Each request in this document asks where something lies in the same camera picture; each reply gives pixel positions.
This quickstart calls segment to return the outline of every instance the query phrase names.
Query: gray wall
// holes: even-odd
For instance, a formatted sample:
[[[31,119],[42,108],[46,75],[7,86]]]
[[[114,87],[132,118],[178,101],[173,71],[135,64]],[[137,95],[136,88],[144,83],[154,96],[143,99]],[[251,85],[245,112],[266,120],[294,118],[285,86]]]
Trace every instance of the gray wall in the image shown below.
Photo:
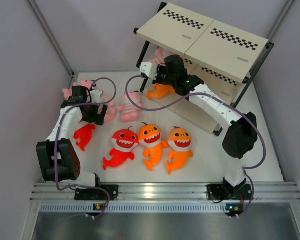
[[[256,88],[286,176],[300,188],[300,0],[273,41]]]
[[[36,143],[56,123],[69,77],[26,1],[0,0],[0,240],[20,236]]]
[[[161,0],[37,0],[75,71],[134,68],[144,41],[133,34]],[[286,0],[169,0],[194,12],[267,36]]]

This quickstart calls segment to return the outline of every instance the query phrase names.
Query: white table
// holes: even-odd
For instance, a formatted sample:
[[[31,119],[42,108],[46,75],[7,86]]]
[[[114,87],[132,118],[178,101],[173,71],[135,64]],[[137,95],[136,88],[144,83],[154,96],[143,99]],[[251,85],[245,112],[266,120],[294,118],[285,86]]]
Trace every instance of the white table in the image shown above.
[[[118,103],[120,97],[125,91],[127,80],[135,75],[140,75],[138,72],[87,72],[80,73],[78,80],[91,79],[95,80],[100,77],[107,77],[114,80],[117,86],[117,97],[115,102]],[[129,90],[139,90],[143,78],[133,80]],[[105,91],[110,96],[114,90],[112,84],[106,80],[98,82],[99,89]],[[142,104],[146,108],[158,108],[157,103],[146,99],[143,96]],[[282,182],[283,176],[279,167],[278,159],[265,123],[265,119],[257,98],[257,94],[253,84],[249,87],[246,94],[242,98],[237,109],[243,113],[253,112],[257,117],[257,127],[261,132],[266,143],[267,157],[264,164],[254,170],[249,170],[247,173],[251,176],[254,182]],[[165,109],[160,113],[140,111],[139,118],[134,122],[122,122],[119,119],[120,113],[117,112],[116,119],[105,123],[103,126],[97,126],[97,130],[86,147],[86,151],[81,151],[76,146],[76,141],[72,139],[72,144],[81,161],[81,167],[91,172],[97,173],[102,182],[142,182],[142,183],[186,183],[186,182],[221,182],[228,165],[229,156],[222,147],[222,142],[226,131],[222,131],[219,137],[209,134],[192,123],[184,120],[180,116]],[[148,171],[143,163],[144,147],[139,145],[134,149],[135,160],[127,160],[122,166],[117,168],[107,168],[103,170],[103,157],[109,159],[109,151],[113,148],[111,137],[114,132],[120,129],[127,129],[132,126],[131,130],[139,133],[141,122],[154,123],[161,127],[163,139],[167,139],[169,132],[173,126],[185,128],[193,136],[192,151],[194,157],[190,158],[184,168],[179,171],[173,171],[171,175],[167,174],[166,159],[171,148],[164,150],[162,161],[154,167],[154,171]],[[261,142],[258,140],[254,145],[254,149],[249,154],[247,166],[257,164],[263,155]]]

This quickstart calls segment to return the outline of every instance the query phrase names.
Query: shark teeth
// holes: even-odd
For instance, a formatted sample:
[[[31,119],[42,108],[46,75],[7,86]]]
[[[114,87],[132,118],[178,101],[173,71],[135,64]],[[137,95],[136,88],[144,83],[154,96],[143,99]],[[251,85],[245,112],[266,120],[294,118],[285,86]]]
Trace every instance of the shark teeth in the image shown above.
[[[125,140],[119,140],[119,142],[122,143],[122,144],[129,144],[129,145],[133,144],[133,142],[125,141]]]
[[[153,136],[151,136],[151,137],[147,137],[146,139],[147,139],[147,140],[154,139],[154,138],[157,137],[157,136],[159,136],[159,133],[157,133],[156,135],[153,135]]]
[[[185,144],[185,143],[189,143],[190,140],[178,140],[177,143],[182,143],[182,144]]]

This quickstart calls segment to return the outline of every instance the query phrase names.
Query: metallic floor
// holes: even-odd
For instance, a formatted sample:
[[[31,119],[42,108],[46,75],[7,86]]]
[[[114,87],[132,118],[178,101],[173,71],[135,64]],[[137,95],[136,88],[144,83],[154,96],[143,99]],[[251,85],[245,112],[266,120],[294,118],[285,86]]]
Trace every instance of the metallic floor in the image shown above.
[[[32,240],[300,240],[289,204],[255,203],[240,219],[213,213],[40,213]]]

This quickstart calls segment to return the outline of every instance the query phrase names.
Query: checkered pattern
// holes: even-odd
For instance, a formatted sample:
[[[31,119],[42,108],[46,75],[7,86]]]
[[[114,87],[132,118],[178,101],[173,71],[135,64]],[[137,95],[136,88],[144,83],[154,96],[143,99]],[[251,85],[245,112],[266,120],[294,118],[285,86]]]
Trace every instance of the checkered pattern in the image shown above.
[[[184,59],[184,61],[186,64],[190,64],[190,65],[194,64],[192,61],[190,61],[189,59],[186,59],[186,58]]]
[[[179,13],[175,13],[174,11],[166,10],[163,15],[168,16],[169,18],[175,19],[178,22],[181,22],[183,24],[187,24],[188,26],[191,26],[196,29],[201,29],[201,27],[204,26],[204,24],[199,23],[197,21],[194,21],[192,19],[189,19],[188,17],[182,16]]]
[[[203,67],[201,68],[203,71],[207,72],[208,74],[211,74],[212,76],[218,78],[218,79],[221,79],[223,81],[225,81],[226,83],[229,83],[229,84],[233,84],[234,86],[238,86],[238,83],[236,81],[233,81],[231,80],[230,78],[226,77],[226,76],[223,76],[215,71],[212,71],[206,67]]]
[[[253,51],[255,51],[257,49],[257,47],[259,46],[258,44],[253,44],[250,41],[241,39],[240,37],[235,37],[227,32],[223,32],[216,28],[213,29],[211,34],[216,35],[217,37],[221,37],[222,39],[226,39],[228,42],[231,42],[234,44],[239,44],[241,47],[245,47],[246,49],[251,49]]]

